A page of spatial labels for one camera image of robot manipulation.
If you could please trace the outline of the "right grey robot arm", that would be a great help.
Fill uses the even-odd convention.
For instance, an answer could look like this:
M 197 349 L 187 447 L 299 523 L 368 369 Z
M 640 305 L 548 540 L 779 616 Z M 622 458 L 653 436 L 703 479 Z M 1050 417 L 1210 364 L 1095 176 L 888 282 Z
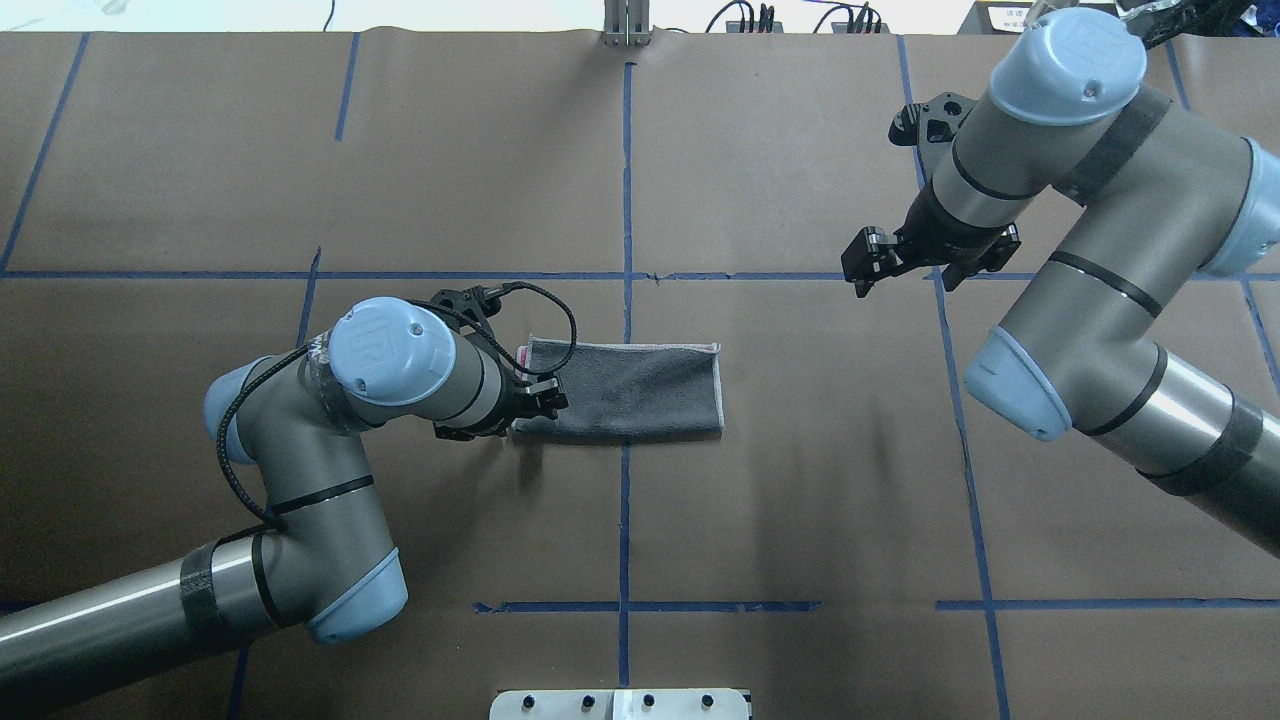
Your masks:
M 1080 218 L 991 329 L 966 392 L 1029 436 L 1078 430 L 1268 553 L 1277 419 L 1148 337 L 1196 274 L 1233 275 L 1277 242 L 1277 159 L 1144 82 L 1146 46 L 1084 6 L 1030 22 L 908 209 L 861 229 L 846 282 L 1000 269 L 1011 225 L 1055 190 Z

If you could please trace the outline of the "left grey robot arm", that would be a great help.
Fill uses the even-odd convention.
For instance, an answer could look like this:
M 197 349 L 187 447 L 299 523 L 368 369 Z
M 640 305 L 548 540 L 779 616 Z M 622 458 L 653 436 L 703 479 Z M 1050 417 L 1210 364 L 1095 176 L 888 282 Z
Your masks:
M 184 557 L 3 619 L 3 716 L 32 717 L 303 625 L 357 638 L 406 605 L 361 436 L 401 416 L 440 439 L 556 418 L 559 365 L 531 369 L 489 320 L 522 281 L 364 300 L 306 345 L 212 382 L 204 423 L 256 516 Z

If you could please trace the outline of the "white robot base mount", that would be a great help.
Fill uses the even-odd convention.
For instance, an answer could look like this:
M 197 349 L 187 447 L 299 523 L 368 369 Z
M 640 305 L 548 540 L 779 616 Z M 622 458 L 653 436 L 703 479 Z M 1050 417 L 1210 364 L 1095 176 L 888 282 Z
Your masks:
M 504 691 L 490 719 L 753 719 L 751 696 L 726 687 Z

